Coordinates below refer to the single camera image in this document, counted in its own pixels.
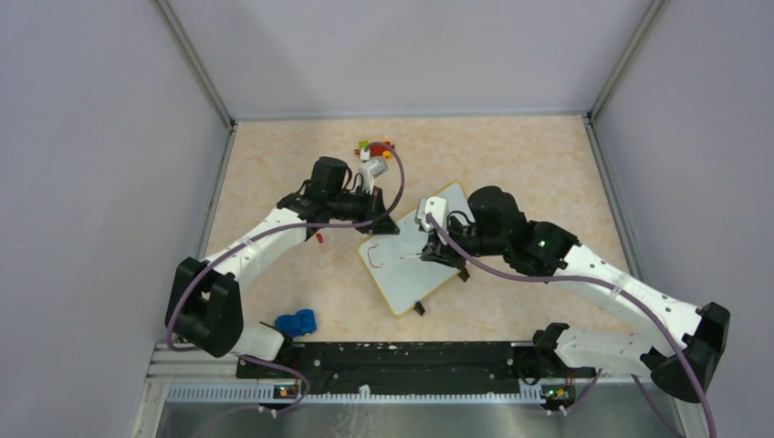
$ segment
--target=table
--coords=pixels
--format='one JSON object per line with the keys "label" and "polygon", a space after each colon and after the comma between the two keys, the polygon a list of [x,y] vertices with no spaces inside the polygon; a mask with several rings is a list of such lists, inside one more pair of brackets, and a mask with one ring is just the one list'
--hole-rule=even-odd
{"label": "table", "polygon": [[[207,254],[250,230],[276,202],[295,192],[315,160],[329,155],[356,168],[359,140],[388,138],[406,168],[406,189],[395,212],[452,180],[467,193],[498,185],[512,193],[528,219],[551,221],[577,235],[609,263],[626,268],[581,116],[298,120],[239,123],[217,205]],[[395,195],[394,160],[377,180],[385,203]],[[495,278],[470,266],[467,283],[452,280],[423,300],[423,317],[395,317],[356,253],[363,235],[323,230],[282,255],[242,292],[246,318],[311,308],[318,331],[308,340],[531,339],[550,322],[586,329],[628,326],[553,285]],[[488,257],[492,266],[507,268]]]}

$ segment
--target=white board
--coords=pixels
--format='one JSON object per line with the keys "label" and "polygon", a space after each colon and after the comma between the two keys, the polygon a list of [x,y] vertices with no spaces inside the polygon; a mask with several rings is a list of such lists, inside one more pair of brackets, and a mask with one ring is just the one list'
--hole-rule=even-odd
{"label": "white board", "polygon": [[[449,202],[449,211],[460,210],[468,217],[473,217],[459,182],[447,185],[434,196],[445,198]],[[423,262],[419,258],[401,259],[402,256],[421,252],[427,243],[427,233],[420,232],[419,225],[413,221],[415,215],[416,209],[413,209],[395,221],[401,230],[399,235],[375,235],[358,247],[363,264],[395,315],[411,310],[417,301],[427,297],[459,272],[449,266]]]}

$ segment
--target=metal frame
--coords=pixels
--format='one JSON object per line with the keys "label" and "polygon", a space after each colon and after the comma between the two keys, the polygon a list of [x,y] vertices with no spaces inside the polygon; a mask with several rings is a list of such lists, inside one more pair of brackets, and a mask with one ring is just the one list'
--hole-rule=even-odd
{"label": "metal frame", "polygon": [[[170,30],[174,41],[180,48],[181,55],[185,59],[193,75],[196,77],[202,92],[210,101],[214,110],[217,112],[218,117],[229,129],[224,152],[213,183],[213,190],[209,196],[204,224],[194,249],[198,256],[203,256],[209,234],[212,230],[215,210],[223,188],[225,172],[234,145],[237,128],[236,120],[234,120],[225,106],[214,82],[204,67],[204,63],[199,58],[190,38],[183,29],[183,25],[174,13],[169,0],[152,0],[152,3],[159,12],[164,24]],[[664,11],[664,8],[668,3],[669,0],[653,0],[643,17],[642,22],[637,27],[629,44],[623,51],[611,76],[605,83],[599,97],[595,100],[593,107],[587,114],[583,115],[583,122],[589,137],[591,150],[600,172],[602,187],[611,207],[613,221],[619,234],[627,264],[629,265],[630,272],[642,280],[647,279],[647,274],[644,270],[642,257],[629,222],[629,216],[626,213],[625,202],[622,199],[618,185],[615,181],[607,151],[599,136],[597,120],[604,112],[607,103],[617,89],[622,78],[625,77],[639,48],[642,46],[657,18]],[[163,344],[157,345],[148,369],[140,404],[137,408],[135,421],[131,430],[131,436],[155,437],[160,421],[162,420],[162,409],[171,384],[178,382],[233,382],[235,381],[236,361],[237,358],[230,355],[217,359],[201,351],[173,352],[169,351]],[[630,381],[630,377],[620,374],[605,373],[603,374],[602,381],[607,383],[621,383]],[[706,436],[706,422],[700,406],[677,401],[676,409],[678,410],[678,414],[688,438]]]}

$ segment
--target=blue object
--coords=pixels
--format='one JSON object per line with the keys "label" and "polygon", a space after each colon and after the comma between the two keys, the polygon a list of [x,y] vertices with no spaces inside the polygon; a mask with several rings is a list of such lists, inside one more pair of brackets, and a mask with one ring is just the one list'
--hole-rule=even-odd
{"label": "blue object", "polygon": [[295,315],[282,315],[274,320],[274,327],[291,338],[301,335],[310,335],[317,331],[317,322],[314,312],[310,308],[303,308]]}

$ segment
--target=gray wall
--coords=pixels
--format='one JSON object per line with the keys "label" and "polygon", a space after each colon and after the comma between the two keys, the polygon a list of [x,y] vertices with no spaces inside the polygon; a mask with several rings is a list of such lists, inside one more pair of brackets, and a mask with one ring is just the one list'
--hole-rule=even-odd
{"label": "gray wall", "polygon": [[225,129],[150,1],[0,2],[0,436],[125,436]]}
{"label": "gray wall", "polygon": [[582,112],[650,0],[172,0],[237,119]]}
{"label": "gray wall", "polygon": [[672,2],[601,118],[657,287],[731,311],[720,436],[770,436],[774,2]]}

